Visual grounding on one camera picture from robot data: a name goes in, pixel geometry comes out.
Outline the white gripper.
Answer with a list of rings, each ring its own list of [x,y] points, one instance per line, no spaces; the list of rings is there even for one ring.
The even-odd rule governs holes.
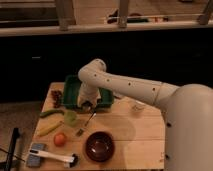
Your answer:
[[[100,91],[97,87],[82,83],[77,97],[77,106],[82,108],[86,102],[89,102],[90,106],[95,108],[100,98]]]

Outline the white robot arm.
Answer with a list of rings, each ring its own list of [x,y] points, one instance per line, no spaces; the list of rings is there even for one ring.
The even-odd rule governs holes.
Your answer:
[[[83,66],[78,78],[80,103],[95,103],[97,90],[105,88],[161,110],[164,171],[213,171],[213,88],[110,74],[101,59]]]

